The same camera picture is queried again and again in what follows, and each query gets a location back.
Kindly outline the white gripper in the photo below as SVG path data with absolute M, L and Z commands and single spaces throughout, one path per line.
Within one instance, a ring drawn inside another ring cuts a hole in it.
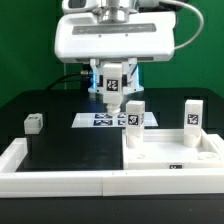
M 175 25 L 174 12 L 132 14 L 127 23 L 108 24 L 99 23 L 92 13 L 68 14 L 57 26 L 55 54 L 64 63 L 90 61 L 95 88 L 103 86 L 100 60 L 125 61 L 122 85 L 133 86 L 137 59 L 150 62 L 172 58 Z

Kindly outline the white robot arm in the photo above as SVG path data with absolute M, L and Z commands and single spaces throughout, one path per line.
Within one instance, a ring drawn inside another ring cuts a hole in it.
M 62 0 L 55 54 L 64 63 L 88 63 L 91 93 L 106 103 L 141 91 L 137 64 L 174 54 L 176 13 L 188 0 Z

